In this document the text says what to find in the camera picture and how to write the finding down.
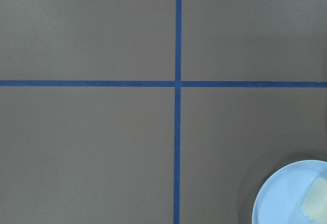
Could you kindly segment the white steamed bun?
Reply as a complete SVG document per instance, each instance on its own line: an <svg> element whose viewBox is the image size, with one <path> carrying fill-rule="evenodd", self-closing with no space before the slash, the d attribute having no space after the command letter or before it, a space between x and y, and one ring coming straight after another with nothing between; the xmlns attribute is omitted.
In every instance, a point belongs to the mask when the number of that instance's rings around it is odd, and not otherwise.
<svg viewBox="0 0 327 224"><path fill-rule="evenodd" d="M312 182L301 205L310 221L326 223L326 179L317 178Z"/></svg>

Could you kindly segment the light blue plate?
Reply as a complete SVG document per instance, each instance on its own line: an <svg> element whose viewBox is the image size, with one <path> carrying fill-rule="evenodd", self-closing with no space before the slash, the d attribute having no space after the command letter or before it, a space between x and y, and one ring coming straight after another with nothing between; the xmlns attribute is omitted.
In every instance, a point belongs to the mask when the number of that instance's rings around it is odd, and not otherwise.
<svg viewBox="0 0 327 224"><path fill-rule="evenodd" d="M326 162L304 160L273 173L259 190L252 209L252 223L317 223L301 209L313 181L326 179Z"/></svg>

